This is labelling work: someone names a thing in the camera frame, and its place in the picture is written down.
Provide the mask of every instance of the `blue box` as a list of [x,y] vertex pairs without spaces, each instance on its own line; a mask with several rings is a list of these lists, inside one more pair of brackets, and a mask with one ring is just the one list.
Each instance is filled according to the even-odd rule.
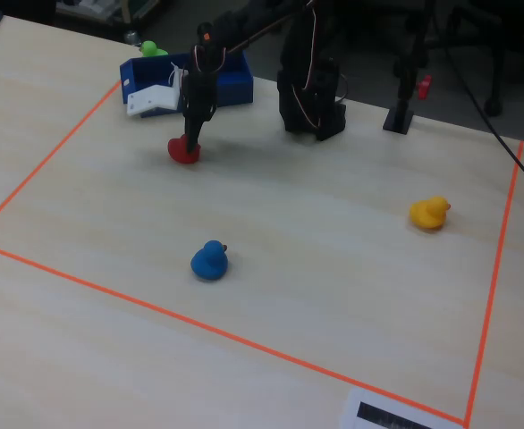
[[[169,75],[174,63],[177,67],[188,68],[189,54],[160,55],[132,58],[120,67],[121,89],[123,103],[127,104],[129,94],[152,85],[170,87]],[[218,106],[243,105],[252,103],[254,98],[254,78],[246,61],[244,53],[227,55],[222,70],[218,73]],[[157,116],[159,114],[174,114],[182,112],[182,97],[176,112],[168,109],[155,109],[146,112],[141,117]]]

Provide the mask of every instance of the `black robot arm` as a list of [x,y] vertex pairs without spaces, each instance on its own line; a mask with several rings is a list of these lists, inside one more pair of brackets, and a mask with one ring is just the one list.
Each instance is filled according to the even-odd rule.
[[319,60],[329,0],[250,0],[198,27],[188,75],[182,81],[187,153],[195,150],[200,129],[216,111],[217,73],[227,55],[240,52],[275,26],[294,18],[278,73],[280,113],[287,131],[313,132],[327,139],[345,127],[345,106],[335,103],[339,69]]

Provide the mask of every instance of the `orange tape line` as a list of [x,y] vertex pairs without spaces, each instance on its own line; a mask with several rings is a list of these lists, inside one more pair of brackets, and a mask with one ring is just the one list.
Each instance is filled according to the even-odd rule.
[[233,333],[230,333],[230,332],[227,332],[227,331],[223,331],[222,329],[216,328],[216,327],[211,326],[209,324],[204,324],[202,322],[199,322],[198,320],[195,320],[195,319],[192,319],[190,317],[187,317],[186,315],[181,315],[179,313],[175,313],[174,311],[167,310],[166,308],[162,308],[162,307],[156,306],[155,304],[151,304],[151,303],[149,303],[147,301],[143,301],[142,299],[137,299],[137,298],[131,297],[129,295],[126,295],[124,293],[118,292],[116,290],[111,290],[111,289],[105,288],[103,286],[99,286],[98,284],[95,284],[95,283],[92,283],[92,282],[88,282],[86,280],[82,280],[82,279],[80,279],[78,277],[75,277],[73,275],[70,275],[70,274],[67,274],[67,273],[62,273],[60,271],[55,270],[54,268],[50,268],[48,266],[39,264],[37,262],[31,261],[31,260],[29,260],[29,259],[27,259],[25,257],[20,257],[18,255],[13,254],[13,253],[6,252],[5,250],[1,250],[0,249],[0,255],[2,255],[4,257],[9,257],[9,258],[11,258],[11,259],[13,259],[15,261],[22,262],[22,263],[24,263],[26,265],[33,266],[33,267],[35,267],[35,268],[37,268],[39,270],[45,271],[47,273],[51,273],[51,274],[56,275],[58,277],[62,277],[62,278],[66,279],[66,280],[69,280],[71,282],[76,282],[76,283],[78,283],[80,285],[87,286],[88,288],[91,288],[93,290],[98,290],[99,292],[103,292],[103,293],[105,293],[107,295],[111,295],[112,297],[115,297],[115,298],[118,298],[118,299],[123,299],[125,301],[129,301],[132,304],[136,304],[138,306],[147,308],[149,310],[156,311],[157,313],[161,313],[163,315],[168,315],[169,317],[172,317],[174,319],[180,320],[180,321],[182,321],[182,322],[184,322],[186,324],[192,324],[194,326],[197,326],[200,329],[204,329],[205,331],[209,331],[209,332],[215,333],[216,335],[221,335],[221,336],[223,336],[223,337],[225,337],[225,338],[227,338],[229,340],[237,341],[240,344],[243,344],[243,345],[248,346],[248,347],[252,347],[253,349],[257,349],[257,350],[263,351],[263,352],[268,353],[270,355],[273,355],[273,356],[275,356],[277,358],[281,358],[283,360],[287,360],[288,362],[291,362],[291,363],[293,363],[295,365],[303,366],[303,367],[305,367],[307,369],[310,369],[312,371],[316,371],[316,372],[324,374],[324,375],[328,375],[328,376],[333,377],[333,378],[335,378],[337,380],[341,380],[343,382],[346,382],[346,383],[349,383],[349,384],[353,384],[354,386],[358,386],[358,387],[361,387],[363,389],[367,389],[368,391],[373,391],[373,392],[378,393],[380,395],[386,396],[387,398],[391,398],[392,400],[398,400],[399,402],[401,402],[403,404],[409,405],[409,406],[414,407],[414,408],[421,409],[423,411],[426,411],[429,414],[441,417],[441,418],[443,418],[445,420],[449,420],[450,422],[456,423],[458,425],[462,425],[462,423],[463,423],[462,419],[460,419],[458,417],[450,416],[450,415],[444,413],[443,411],[439,411],[438,409],[431,408],[431,407],[429,407],[427,405],[421,404],[421,403],[416,402],[414,400],[409,400],[409,399],[404,398],[404,397],[402,397],[400,395],[396,395],[395,393],[391,393],[389,391],[385,391],[383,389],[380,389],[378,387],[372,386],[370,384],[366,384],[366,383],[360,382],[358,380],[355,380],[353,378],[347,377],[345,375],[336,373],[334,371],[330,371],[329,369],[325,369],[322,366],[317,366],[317,365],[311,364],[309,362],[306,362],[305,360],[298,359],[297,357],[286,355],[285,353],[282,353],[281,351],[278,351],[278,350],[275,350],[275,349],[270,349],[269,347],[263,346],[261,344],[258,344],[256,342],[254,342],[254,341],[250,341],[250,340],[242,338],[242,337],[240,337],[238,335],[235,335]]
[[[524,150],[524,141],[519,144],[519,152],[517,157],[522,158],[522,151]],[[494,257],[493,276],[491,278],[491,287],[488,291],[488,300],[486,302],[485,321],[483,322],[483,331],[480,334],[480,343],[478,344],[477,362],[475,364],[475,371],[473,372],[473,380],[470,385],[469,402],[467,403],[467,411],[463,421],[463,427],[468,429],[470,419],[473,414],[473,407],[475,406],[475,398],[477,396],[478,379],[483,366],[483,358],[485,356],[486,337],[488,335],[488,328],[491,324],[491,315],[493,314],[494,295],[496,294],[496,284],[498,282],[498,274],[501,269],[501,262],[503,261],[504,238],[506,237],[506,229],[509,224],[509,216],[511,214],[512,198],[514,197],[514,189],[516,187],[516,180],[519,177],[519,166],[515,163],[512,168],[511,186],[506,197],[506,205],[504,206],[503,223],[501,224],[501,232],[498,237],[498,245],[496,247],[496,256]]]
[[89,117],[120,87],[120,85],[120,81],[115,83],[114,86],[111,89],[109,89],[109,91],[103,96],[103,98],[101,98],[97,102],[97,104],[94,105],[85,116],[83,116],[83,119],[81,119],[81,121],[79,121],[79,123],[75,125],[71,131],[69,131],[69,133],[63,138],[63,140],[60,141],[56,147],[54,147],[54,149],[49,153],[49,155],[47,155],[44,158],[44,160],[41,163],[39,163],[39,165],[36,168],[33,169],[33,171],[28,175],[28,177],[26,177],[25,180],[22,183],[20,183],[20,185],[18,185],[16,189],[13,190],[9,197],[6,198],[2,204],[0,204],[0,213],[2,212],[2,210],[5,209],[5,207],[10,203],[10,201],[12,201],[14,197],[20,193],[23,187],[26,186],[36,174],[38,174],[39,170],[41,170],[43,166],[47,164],[47,161],[49,161],[57,153],[57,151],[61,149],[65,143],[67,143],[67,141],[73,136],[73,134],[75,134],[77,130],[81,128],[81,125],[83,125],[85,121],[89,119]]

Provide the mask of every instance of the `black pole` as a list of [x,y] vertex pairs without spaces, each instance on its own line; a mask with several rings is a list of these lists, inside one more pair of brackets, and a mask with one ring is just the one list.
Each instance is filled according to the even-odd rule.
[[399,132],[400,134],[407,134],[409,131],[409,126],[413,119],[413,111],[409,110],[409,100],[413,97],[417,87],[418,62],[425,51],[425,39],[431,17],[435,11],[435,3],[436,0],[425,0],[423,21],[415,36],[411,53],[399,60],[401,76],[397,90],[397,105],[389,109],[384,123],[384,130]]

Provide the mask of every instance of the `floor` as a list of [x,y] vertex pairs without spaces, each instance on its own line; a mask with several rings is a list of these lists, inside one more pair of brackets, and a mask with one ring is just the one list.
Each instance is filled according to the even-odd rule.
[[[422,0],[409,0],[410,4],[422,4]],[[445,22],[455,4],[466,0],[443,0],[438,2],[438,13]],[[181,52],[189,48],[195,39],[195,28],[202,21],[211,21],[220,13],[245,4],[245,0],[171,0],[163,15],[143,31],[143,37],[155,40],[161,47]],[[384,33],[392,32],[396,38],[408,37],[400,19],[384,19],[377,26]],[[275,80],[279,69],[279,54],[286,31],[268,35],[251,46],[247,52],[255,76]],[[395,103],[398,81],[393,76],[394,56],[384,49],[376,35],[364,32],[354,47],[337,44],[334,55],[342,65],[342,72],[349,78],[349,99],[390,107]],[[484,48],[458,48],[453,51],[455,60],[466,76],[478,100],[484,103],[488,97],[492,77],[492,63]],[[509,57],[506,68],[504,114],[493,120],[499,132],[507,137],[524,139],[524,72],[523,59],[519,55]],[[413,109],[421,116],[450,122],[477,130],[485,130],[469,99],[452,74],[442,52],[430,53],[430,64],[421,73],[434,78],[430,97],[425,102],[415,102]]]

